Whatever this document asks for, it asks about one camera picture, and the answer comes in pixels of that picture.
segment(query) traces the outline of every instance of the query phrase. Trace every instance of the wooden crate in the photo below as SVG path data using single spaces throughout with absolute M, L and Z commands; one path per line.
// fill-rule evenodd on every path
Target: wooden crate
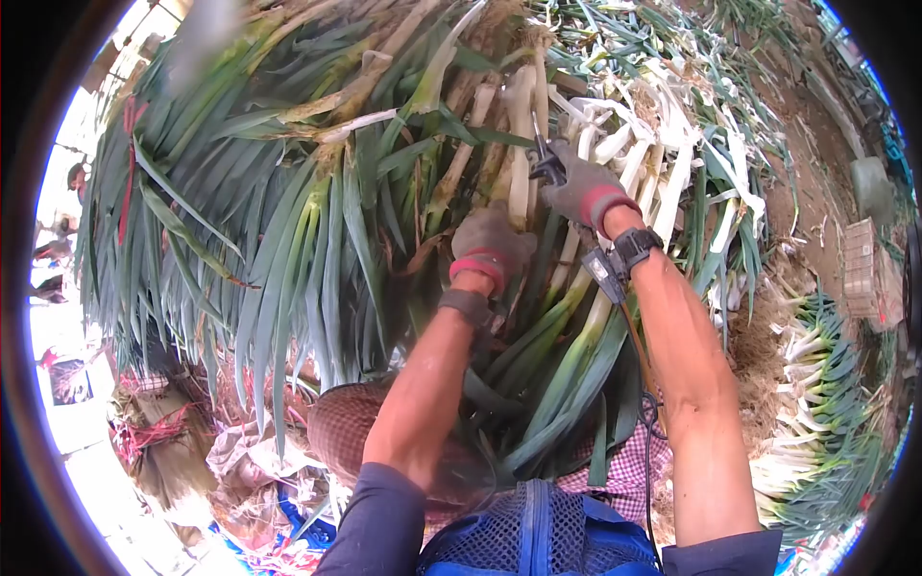
M 874 282 L 874 230 L 870 218 L 845 228 L 845 307 L 855 318 L 879 315 Z

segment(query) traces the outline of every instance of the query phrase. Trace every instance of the gray glove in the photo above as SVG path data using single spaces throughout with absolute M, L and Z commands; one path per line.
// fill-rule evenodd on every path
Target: gray glove
M 640 207 L 628 197 L 609 169 L 576 156 L 576 150 L 566 140 L 553 140 L 548 148 L 566 170 L 565 184 L 548 184 L 541 188 L 545 202 L 555 210 L 573 222 L 596 229 L 606 238 L 602 222 L 611 208 L 627 206 L 643 216 Z
M 492 202 L 466 217 L 455 232 L 452 253 L 456 260 L 449 276 L 476 270 L 492 278 L 493 296 L 502 294 L 506 283 L 522 271 L 537 246 L 534 234 L 516 234 L 509 225 L 505 201 Z

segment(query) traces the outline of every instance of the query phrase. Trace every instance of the bundle of green onions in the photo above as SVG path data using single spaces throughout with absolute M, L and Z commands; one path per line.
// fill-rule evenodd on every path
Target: bundle of green onions
M 670 18 L 582 0 L 293 2 L 254 12 L 180 94 L 167 89 L 180 47 L 164 42 L 99 144 L 77 246 L 87 318 L 122 367 L 133 341 L 147 365 L 153 323 L 205 365 L 213 401 L 232 359 L 243 404 L 251 370 L 281 407 L 290 360 L 297 373 L 310 353 L 324 390 L 387 370 L 434 310 L 454 226 L 506 199 L 540 245 L 502 297 L 497 346 L 467 371 L 459 427 L 505 478 L 575 469 L 572 447 L 594 431 L 604 484 L 635 421 L 639 388 L 606 383 L 636 378 L 622 346 L 636 309 L 613 311 L 572 265 L 578 235 L 527 177 L 530 111 L 544 136 L 611 167 L 715 309 L 727 276 L 751 296 L 762 265 L 774 115 L 726 41 Z M 568 76 L 592 97 L 549 82 Z M 253 396 L 262 428 L 262 386 Z
M 777 388 L 774 438 L 750 467 L 760 522 L 784 528 L 793 546 L 855 512 L 878 469 L 881 436 L 867 424 L 874 408 L 835 302 L 821 291 L 801 297 L 778 280 L 792 309 L 789 325 L 773 326 L 788 339 L 779 351 L 787 383 Z

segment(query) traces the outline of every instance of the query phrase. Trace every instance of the dirt ground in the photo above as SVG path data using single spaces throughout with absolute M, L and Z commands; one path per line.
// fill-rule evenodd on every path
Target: dirt ground
M 787 78 L 775 72 L 779 78 Z M 855 156 L 830 114 L 809 90 L 800 85 L 787 86 L 786 82 L 775 86 L 776 91 L 770 90 L 757 78 L 753 79 L 753 84 L 765 104 L 787 128 L 786 142 L 794 160 L 794 182 L 800 208 L 797 225 L 791 234 L 794 197 L 785 163 L 769 155 L 769 162 L 780 176 L 765 189 L 769 226 L 779 240 L 793 236 L 806 241 L 792 242 L 820 276 L 823 290 L 841 301 L 841 234 L 848 224 L 857 221 L 848 167 Z

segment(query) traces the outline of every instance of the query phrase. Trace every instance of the sleeve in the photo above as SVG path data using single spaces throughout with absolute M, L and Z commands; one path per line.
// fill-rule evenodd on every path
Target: sleeve
M 688 547 L 663 548 L 667 576 L 772 576 L 781 531 L 749 532 Z
M 362 464 L 336 540 L 315 574 L 412 574 L 422 547 L 425 501 L 422 490 L 394 468 Z

